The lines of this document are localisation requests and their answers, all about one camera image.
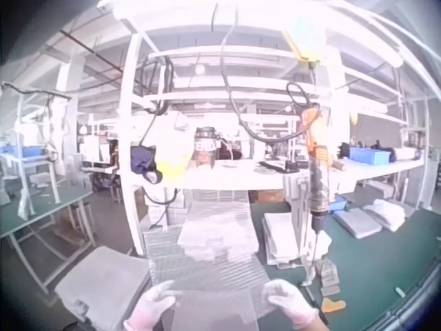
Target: cardboard box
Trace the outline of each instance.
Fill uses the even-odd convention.
[[[255,202],[284,202],[283,190],[259,190],[250,191],[249,200]]]

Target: blue box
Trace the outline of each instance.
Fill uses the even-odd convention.
[[[42,149],[41,146],[25,146],[22,148],[23,158],[40,156]],[[14,157],[19,157],[19,150],[16,146],[3,146],[1,151],[6,154],[11,154]]]
[[[6,154],[13,154],[14,153],[14,146],[6,145],[1,147],[1,152]]]
[[[347,200],[343,197],[337,196],[334,202],[329,204],[329,210],[335,212],[337,210],[345,210]]]
[[[372,150],[370,148],[350,148],[349,159],[361,163],[379,166],[389,164],[390,152],[383,150]]]

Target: ceiling light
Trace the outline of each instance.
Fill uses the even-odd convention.
[[[196,105],[194,105],[195,109],[225,109],[227,106],[224,104],[220,104],[220,105],[214,105],[210,102],[207,103],[197,103]]]
[[[203,64],[198,64],[195,68],[194,71],[196,74],[205,74],[205,66]]]

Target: glove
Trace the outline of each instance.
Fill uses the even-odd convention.
[[[263,295],[268,302],[278,306],[292,320],[296,330],[306,328],[318,316],[318,310],[307,303],[300,290],[282,279],[266,283]]]
[[[176,292],[169,291],[173,281],[165,281],[144,293],[133,309],[132,315],[124,321],[127,331],[148,331],[159,322],[161,315],[176,302]]]

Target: green work surface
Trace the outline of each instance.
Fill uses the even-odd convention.
[[[29,220],[27,221],[19,217],[17,214],[19,210],[20,196],[14,198],[11,203],[1,206],[1,238],[51,215],[53,212],[67,207],[75,201],[86,198],[93,192],[82,187],[71,186],[68,182],[64,181],[59,184],[58,193],[60,196],[60,203],[54,203],[55,199],[52,193],[52,186],[48,186],[42,190],[41,193],[32,195],[31,201],[35,214],[29,216]]]
[[[286,203],[252,204],[252,217],[260,243],[258,258],[266,264],[262,218],[265,212],[289,212]],[[332,238],[327,255],[338,269],[341,293],[329,297],[333,301],[346,301],[346,308],[326,314],[331,330],[363,330],[379,319],[391,306],[401,300],[395,291],[405,293],[429,271],[440,243],[441,216],[420,210],[406,220],[396,232],[388,230],[356,239],[333,217],[329,217],[326,233]],[[292,284],[305,280],[303,268],[278,270],[265,265],[270,279],[285,279]],[[319,305],[322,302],[320,284],[315,280],[310,287]],[[264,330],[292,331],[287,317],[280,310],[259,319]]]

